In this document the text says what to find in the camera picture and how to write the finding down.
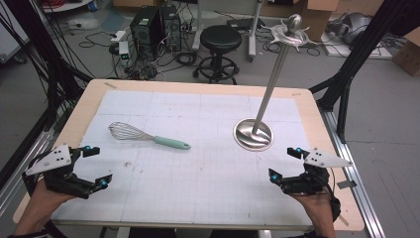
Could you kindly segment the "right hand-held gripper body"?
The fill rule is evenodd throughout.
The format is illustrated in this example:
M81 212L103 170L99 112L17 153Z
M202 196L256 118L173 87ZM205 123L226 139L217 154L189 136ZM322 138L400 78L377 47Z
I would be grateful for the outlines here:
M314 148L308 151L310 155L303 161L304 172L298 177L283 178L286 194L315 194L328 185L328 168L350 167L352 164L335 154Z

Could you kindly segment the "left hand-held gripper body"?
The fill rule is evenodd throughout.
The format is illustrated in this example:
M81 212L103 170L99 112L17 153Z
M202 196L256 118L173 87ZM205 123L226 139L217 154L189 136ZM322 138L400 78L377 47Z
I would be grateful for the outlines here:
M33 195L38 179L43 177L47 189L87 199L94 182L79 178L74 172L75 162L70 157L67 144L39 154L22 173L22 179L29 195Z

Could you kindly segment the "steel utensil stand with hooks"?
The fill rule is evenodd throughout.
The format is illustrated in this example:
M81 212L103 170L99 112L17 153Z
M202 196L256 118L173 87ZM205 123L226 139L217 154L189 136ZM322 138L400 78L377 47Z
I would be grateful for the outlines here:
M289 49L295 48L298 51L300 47L313 44L313 41L310 40L307 34L309 28L303 28L302 22L302 17L299 14L292 14L287 19L282 20L279 25L268 27L273 36L271 43L280 44L280 51L274 63L257 117L243 119L233 129L235 141L245 150L260 152L268 149L273 143L273 132L263 122L263 116L277 80L279 79Z

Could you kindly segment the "wire whisk with green handle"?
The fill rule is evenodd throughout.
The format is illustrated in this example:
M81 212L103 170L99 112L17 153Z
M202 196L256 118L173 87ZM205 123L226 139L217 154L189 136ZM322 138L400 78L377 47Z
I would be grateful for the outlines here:
M190 150L191 146L185 142L161 136L150 135L135 126L124 122L113 122L108 126L111 135L117 140L153 141L157 144L180 150Z

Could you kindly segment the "person's left hand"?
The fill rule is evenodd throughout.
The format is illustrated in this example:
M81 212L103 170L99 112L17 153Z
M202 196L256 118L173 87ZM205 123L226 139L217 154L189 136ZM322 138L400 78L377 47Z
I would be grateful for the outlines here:
M41 178L31 197L31 217L34 219L37 226L44 226L62 204L72 199L74 199L73 195L47 189L45 180Z

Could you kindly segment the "person's right hand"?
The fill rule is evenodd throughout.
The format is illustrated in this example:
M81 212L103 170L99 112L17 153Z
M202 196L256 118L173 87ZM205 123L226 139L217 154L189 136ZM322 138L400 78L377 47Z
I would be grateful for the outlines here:
M292 197L303 206L315 228L320 230L334 229L331 198L328 193L293 194Z

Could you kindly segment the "white grid mat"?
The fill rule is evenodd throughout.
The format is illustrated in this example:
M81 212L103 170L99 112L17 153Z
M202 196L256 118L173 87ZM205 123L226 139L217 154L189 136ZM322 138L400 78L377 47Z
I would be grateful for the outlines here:
M289 147L308 146L295 101L270 101L263 120L274 140L267 150L247 151L234 139L235 124L256 116L260 103L240 95L108 91L81 141L99 147L100 154L79 159L74 171L83 179L112 175L112 181L88 199L65 203L54 219L228 228L310 225L302 206L268 178L269 169L286 177L303 171L301 161L286 154ZM191 149L117 140L108 130L113 122Z

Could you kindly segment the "white power adapter box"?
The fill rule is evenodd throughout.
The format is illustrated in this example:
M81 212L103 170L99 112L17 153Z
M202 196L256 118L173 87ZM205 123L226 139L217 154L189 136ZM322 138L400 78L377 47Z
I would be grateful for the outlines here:
M129 52L128 42L127 41L120 42L118 46L118 50L119 50L119 57L120 57L122 66L128 66L130 62L130 52Z

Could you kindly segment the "white stand leg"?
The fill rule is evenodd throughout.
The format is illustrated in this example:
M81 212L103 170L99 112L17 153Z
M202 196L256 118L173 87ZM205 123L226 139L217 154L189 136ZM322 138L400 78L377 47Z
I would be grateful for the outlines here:
M259 17L261 8L263 5L263 0L256 0L255 10L252 17L252 25L249 31L249 47L248 47L248 59L253 61L257 55L257 38L256 31L258 27Z
M191 45L191 49L195 52L198 51L200 48L200 36L203 31L203 24L202 24L203 1L204 0L197 0L197 17L196 17L197 27L196 27L196 31L194 35L194 40Z

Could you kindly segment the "grey headset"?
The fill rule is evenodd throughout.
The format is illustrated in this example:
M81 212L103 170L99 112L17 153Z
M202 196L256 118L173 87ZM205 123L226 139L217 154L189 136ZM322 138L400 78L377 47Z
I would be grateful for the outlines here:
M344 13L337 19L328 22L326 33L332 33L346 45L357 41L371 22L371 17L362 13Z

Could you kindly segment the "tall cardboard box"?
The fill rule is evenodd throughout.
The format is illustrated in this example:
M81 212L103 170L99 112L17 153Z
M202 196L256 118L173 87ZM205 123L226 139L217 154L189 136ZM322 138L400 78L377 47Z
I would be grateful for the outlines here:
M330 17L337 10L339 0L299 1L302 3L302 27L306 29L310 40L320 42Z

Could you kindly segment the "black round stool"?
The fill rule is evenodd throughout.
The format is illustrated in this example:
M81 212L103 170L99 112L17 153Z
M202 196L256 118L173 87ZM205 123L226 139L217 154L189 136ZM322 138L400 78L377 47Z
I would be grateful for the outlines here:
M234 61L226 58L225 54L235 51L241 45L241 34L228 25L210 26L203 30L200 41L210 51L210 56L199 63L192 76L197 78L202 74L209 79L209 83L231 79L236 85L235 74L240 69Z

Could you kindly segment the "flat black box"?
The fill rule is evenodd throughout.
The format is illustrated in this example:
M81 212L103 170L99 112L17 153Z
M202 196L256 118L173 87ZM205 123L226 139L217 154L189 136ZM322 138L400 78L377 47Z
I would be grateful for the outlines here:
M228 20L227 25L239 31L251 30L254 25L254 19L245 18L245 19Z

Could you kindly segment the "aluminium rail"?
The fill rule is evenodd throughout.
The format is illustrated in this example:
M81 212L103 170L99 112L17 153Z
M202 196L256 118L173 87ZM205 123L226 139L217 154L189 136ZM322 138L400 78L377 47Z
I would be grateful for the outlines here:
M0 171L0 217L4 215L9 206L15 201L15 196L23 185L21 173L36 155L47 151L53 146L58 133L63 128L71 112L71 109L58 109L56 118L49 126L47 124L47 112L44 112L5 167Z
M344 174L348 181L354 181L356 184L350 186L353 197L356 200L359 212L365 224L365 230L370 238L386 238L382 226L375 213L375 210L368 197L367 190L360 176L356 162L353 159L351 151L346 143L343 143L336 132L337 119L333 112L320 110L326 128L329 132L332 144L338 156L349 161L352 165L344 168Z

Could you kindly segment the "black metal frame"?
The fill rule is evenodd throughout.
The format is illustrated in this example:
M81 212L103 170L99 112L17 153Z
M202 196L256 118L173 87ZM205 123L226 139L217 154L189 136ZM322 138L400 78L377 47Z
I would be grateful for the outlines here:
M309 88L312 93L325 89L323 96L317 100L318 107L323 111L332 112L336 102L340 101L336 133L342 143L346 142L350 90L356 74L385 33L417 3L420 0L384 0L340 69L332 77Z
M30 133L0 171L0 190L11 179L17 166L23 162L23 157L35 142L42 131L50 129L57 120L57 109L65 101L71 102L79 99L83 88L78 84L79 78L83 82L90 82L93 77L82 72L67 62L60 54L53 39L41 20L40 13L33 5L32 0L3 0L0 7L7 6L17 20L20 27L30 40L34 51L24 43L11 21L0 13L0 24L19 44L32 62L40 80L47 85L48 106Z

